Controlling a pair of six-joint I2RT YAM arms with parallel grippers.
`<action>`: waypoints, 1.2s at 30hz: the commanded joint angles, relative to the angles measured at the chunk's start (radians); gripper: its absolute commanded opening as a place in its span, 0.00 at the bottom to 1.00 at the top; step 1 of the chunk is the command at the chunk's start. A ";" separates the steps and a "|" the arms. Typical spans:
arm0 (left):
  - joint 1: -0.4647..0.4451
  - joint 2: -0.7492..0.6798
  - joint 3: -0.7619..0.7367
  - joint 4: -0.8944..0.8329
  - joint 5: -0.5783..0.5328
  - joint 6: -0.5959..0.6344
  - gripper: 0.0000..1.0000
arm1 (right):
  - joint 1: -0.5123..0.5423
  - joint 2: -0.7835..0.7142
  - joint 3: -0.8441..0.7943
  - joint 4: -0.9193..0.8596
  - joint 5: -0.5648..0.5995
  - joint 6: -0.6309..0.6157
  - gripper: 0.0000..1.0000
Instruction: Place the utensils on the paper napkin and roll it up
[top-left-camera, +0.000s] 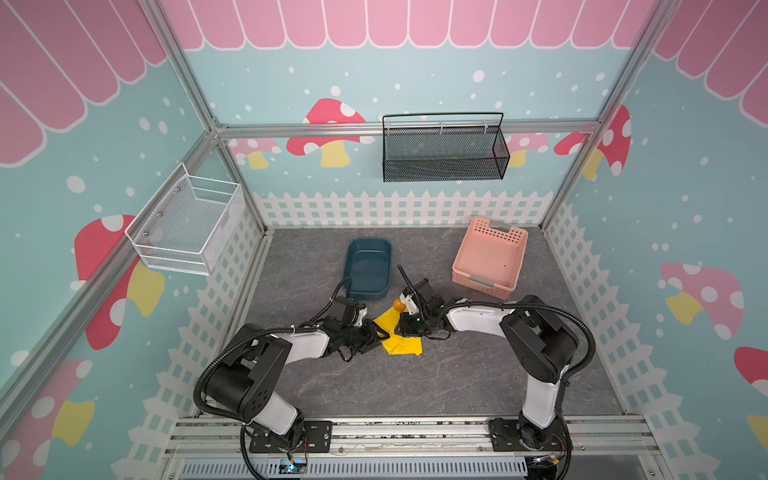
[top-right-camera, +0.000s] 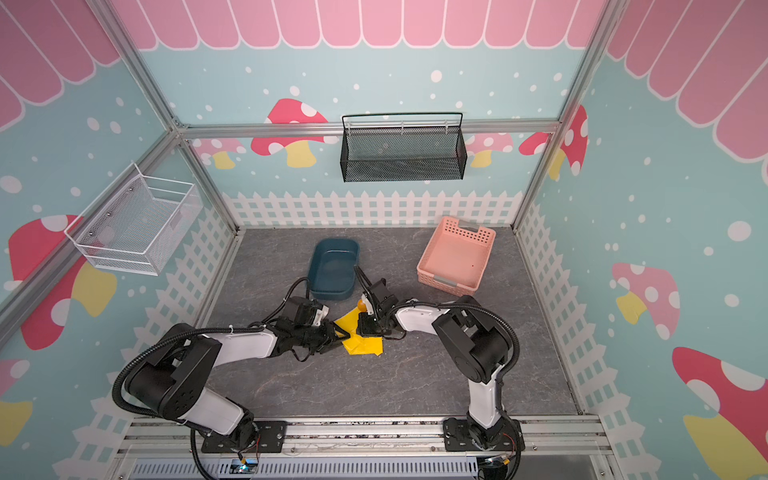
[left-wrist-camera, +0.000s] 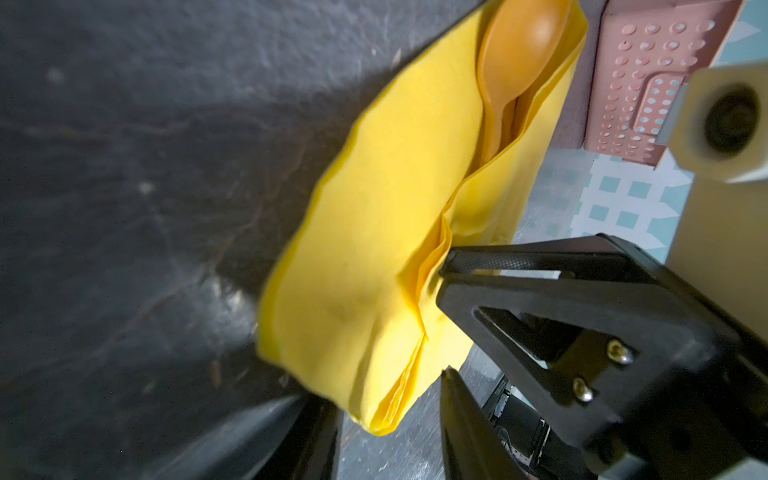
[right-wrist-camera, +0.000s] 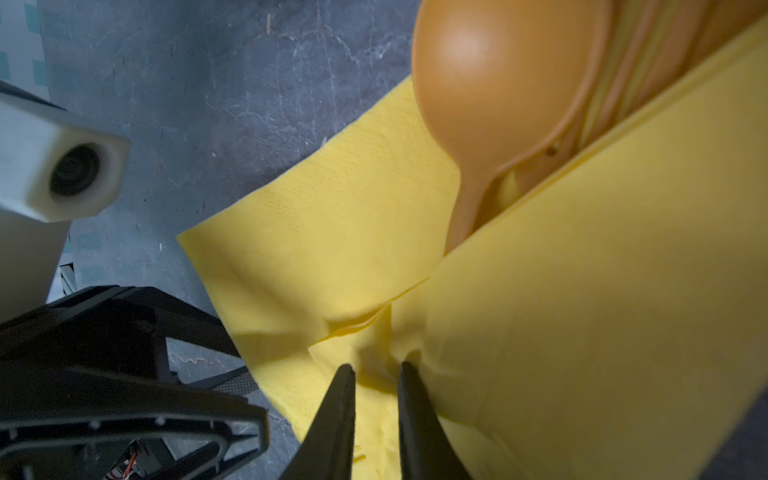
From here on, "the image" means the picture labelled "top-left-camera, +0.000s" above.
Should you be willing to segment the orange plastic spoon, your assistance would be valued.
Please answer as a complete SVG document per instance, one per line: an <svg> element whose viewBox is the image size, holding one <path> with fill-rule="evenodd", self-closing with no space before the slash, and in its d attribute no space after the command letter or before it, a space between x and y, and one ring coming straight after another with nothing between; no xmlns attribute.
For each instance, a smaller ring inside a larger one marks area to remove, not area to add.
<svg viewBox="0 0 768 480"><path fill-rule="evenodd" d="M393 302L393 309L402 313L407 310L407 306L400 299L395 299Z"/></svg>

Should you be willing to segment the yellow paper napkin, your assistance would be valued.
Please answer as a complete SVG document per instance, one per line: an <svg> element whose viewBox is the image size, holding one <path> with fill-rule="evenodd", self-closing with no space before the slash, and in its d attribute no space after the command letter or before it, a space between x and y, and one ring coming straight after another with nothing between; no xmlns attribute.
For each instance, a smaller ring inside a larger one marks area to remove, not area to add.
<svg viewBox="0 0 768 480"><path fill-rule="evenodd" d="M393 306L374 320L375 324L389 334L389 338L382 341L382 346L389 355L415 355L423 353L422 341L418 337L403 337L395 333L402 313L393 309Z"/></svg>

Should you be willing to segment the dark teal plastic tub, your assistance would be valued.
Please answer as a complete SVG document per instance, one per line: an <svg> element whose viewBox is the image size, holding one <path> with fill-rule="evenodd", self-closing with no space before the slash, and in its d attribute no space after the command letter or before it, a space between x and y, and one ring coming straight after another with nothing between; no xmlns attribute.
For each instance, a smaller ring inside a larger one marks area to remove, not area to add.
<svg viewBox="0 0 768 480"><path fill-rule="evenodd" d="M360 238L348 247L343 277L352 281L346 289L358 301L383 299L390 287L392 246L384 239Z"/></svg>

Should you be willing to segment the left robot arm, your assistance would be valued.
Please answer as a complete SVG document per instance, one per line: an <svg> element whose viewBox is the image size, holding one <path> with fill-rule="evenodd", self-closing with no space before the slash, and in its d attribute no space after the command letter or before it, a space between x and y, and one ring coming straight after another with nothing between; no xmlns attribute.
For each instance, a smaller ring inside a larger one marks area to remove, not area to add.
<svg viewBox="0 0 768 480"><path fill-rule="evenodd" d="M365 306L346 298L330 301L297 326L245 324L204 368L193 401L204 413L267 431L288 450L303 440L305 428L300 410L275 392L284 367L335 353L349 361L389 338L385 329L366 317Z"/></svg>

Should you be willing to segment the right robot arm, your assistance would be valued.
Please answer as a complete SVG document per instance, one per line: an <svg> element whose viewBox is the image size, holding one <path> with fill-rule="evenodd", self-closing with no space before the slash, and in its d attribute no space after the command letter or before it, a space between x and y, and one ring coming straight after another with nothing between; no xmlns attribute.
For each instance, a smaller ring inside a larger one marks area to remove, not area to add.
<svg viewBox="0 0 768 480"><path fill-rule="evenodd" d="M565 390L596 353L594 335L582 320L535 295L517 302L446 302L426 279L407 286L393 308L399 314L394 332L402 337L434 339L444 331L505 338L527 383L517 419L490 422L494 449L542 451L558 445L569 450L562 410Z"/></svg>

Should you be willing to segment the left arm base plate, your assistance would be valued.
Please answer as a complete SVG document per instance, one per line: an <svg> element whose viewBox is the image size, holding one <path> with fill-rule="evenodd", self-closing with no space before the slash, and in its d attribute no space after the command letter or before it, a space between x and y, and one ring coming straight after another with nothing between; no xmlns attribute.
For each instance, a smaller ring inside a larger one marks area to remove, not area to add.
<svg viewBox="0 0 768 480"><path fill-rule="evenodd" d="M248 451L266 453L328 453L333 423L321 420L299 420L286 434L279 435L265 427L256 427L246 434Z"/></svg>

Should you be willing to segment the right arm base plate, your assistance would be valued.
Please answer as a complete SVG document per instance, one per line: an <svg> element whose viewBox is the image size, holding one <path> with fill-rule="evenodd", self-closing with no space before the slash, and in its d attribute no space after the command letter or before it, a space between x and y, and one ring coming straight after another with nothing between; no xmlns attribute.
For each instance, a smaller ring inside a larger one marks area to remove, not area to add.
<svg viewBox="0 0 768 480"><path fill-rule="evenodd" d="M568 430L561 416L545 428L536 426L525 417L493 418L488 423L491 444L495 452L556 452L567 450Z"/></svg>

